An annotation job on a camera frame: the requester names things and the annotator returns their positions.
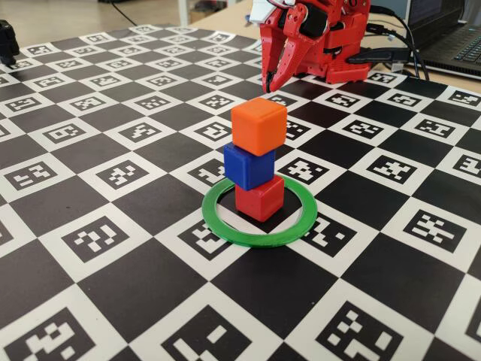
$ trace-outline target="green ring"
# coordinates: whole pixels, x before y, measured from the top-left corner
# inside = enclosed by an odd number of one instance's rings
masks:
[[[305,235],[313,226],[314,222],[316,222],[317,204],[313,195],[310,194],[309,190],[302,184],[288,177],[283,176],[283,178],[285,187],[291,190],[301,200],[302,204],[302,215],[294,226],[282,232],[269,235],[253,235],[251,233],[237,231],[230,227],[221,220],[217,214],[219,197],[234,187],[234,183],[227,178],[213,186],[202,201],[202,215],[204,216],[205,223],[218,237],[242,246],[279,247],[296,241]]]

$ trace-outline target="black object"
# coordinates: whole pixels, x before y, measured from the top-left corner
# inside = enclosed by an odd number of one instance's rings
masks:
[[[328,15],[312,4],[304,4],[304,6],[307,8],[307,19],[302,23],[299,32],[310,38],[318,38],[327,26]],[[284,29],[284,25],[286,24],[286,15],[287,10],[284,10],[279,18],[277,25],[281,29]]]
[[[419,52],[417,51],[417,49],[414,48],[413,44],[410,43],[404,36],[400,36],[394,30],[389,30],[380,24],[373,24],[373,23],[368,23],[368,25],[366,26],[366,32],[372,32],[373,34],[378,34],[378,35],[392,35],[397,39],[401,40],[410,49],[410,51],[413,52],[413,56],[416,57],[417,62],[422,67],[425,79],[429,80],[429,73],[424,61],[422,60],[422,57],[419,55]]]
[[[0,20],[0,61],[5,65],[13,65],[17,62],[14,56],[19,54],[14,28],[7,20]]]
[[[349,64],[363,64],[366,62],[408,63],[410,50],[401,47],[381,47],[369,49],[347,59]]]
[[[458,21],[464,0],[433,0],[425,6],[423,0],[411,1],[409,26],[426,65],[481,79],[481,27]]]

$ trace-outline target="floor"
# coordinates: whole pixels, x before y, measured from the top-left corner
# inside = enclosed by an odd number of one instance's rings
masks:
[[[177,0],[117,6],[138,24],[179,23]],[[96,0],[0,0],[0,18],[12,24],[21,47],[129,26],[112,5]]]

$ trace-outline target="stacked cubes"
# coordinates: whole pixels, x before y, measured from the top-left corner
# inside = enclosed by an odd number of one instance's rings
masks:
[[[274,176],[274,162],[276,148],[286,140],[287,109],[256,98],[232,108],[231,120],[225,176],[235,183],[237,210],[265,222],[284,203],[284,179]]]

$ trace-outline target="black cable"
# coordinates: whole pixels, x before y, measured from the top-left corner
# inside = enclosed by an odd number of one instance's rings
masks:
[[[404,19],[401,19],[397,14],[394,14],[394,17],[398,19],[398,22],[401,23],[403,27],[406,29],[407,39],[411,42],[411,44],[413,45],[413,48],[416,49],[416,45],[414,44],[413,33],[411,32],[410,27],[406,24]],[[413,53],[413,62],[414,62],[414,71],[416,72],[416,76],[419,77],[418,62],[416,60],[416,57],[414,56],[414,53]]]
[[[130,23],[133,25],[133,26],[137,26],[136,23],[134,23],[127,15],[125,15],[116,5],[115,3],[113,2],[113,0],[110,0],[110,3],[112,4],[112,6],[117,10],[119,11],[123,17],[125,17],[128,21],[130,21]]]
[[[373,24],[373,23],[368,23],[366,31],[372,32],[374,34],[379,34],[379,35],[392,35],[392,36],[396,37],[397,39],[401,40],[413,52],[413,56],[415,56],[417,58],[417,61],[419,62],[419,64],[422,67],[425,79],[429,80],[428,69],[426,68],[426,65],[425,65],[424,61],[422,60],[421,56],[419,55],[419,52],[414,48],[414,46],[404,36],[400,36],[394,30],[389,30],[389,29],[385,28],[384,26],[382,26],[380,24]]]

